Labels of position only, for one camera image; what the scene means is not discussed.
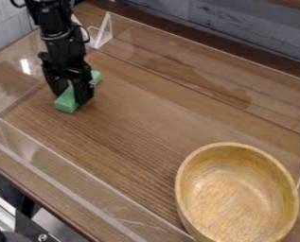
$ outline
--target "green object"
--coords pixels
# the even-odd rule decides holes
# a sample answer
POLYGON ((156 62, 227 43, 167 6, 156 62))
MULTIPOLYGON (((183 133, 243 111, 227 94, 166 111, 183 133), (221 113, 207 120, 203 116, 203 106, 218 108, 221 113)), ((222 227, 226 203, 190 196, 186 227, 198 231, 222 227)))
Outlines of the green object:
MULTIPOLYGON (((102 81, 102 74, 100 72, 91 71, 91 85, 95 87, 100 81, 102 81)), ((61 95, 57 97, 55 100, 53 106, 57 110, 67 112, 67 113, 74 113, 75 109, 79 107, 79 103, 75 100, 74 97, 74 88, 70 85, 61 95)))

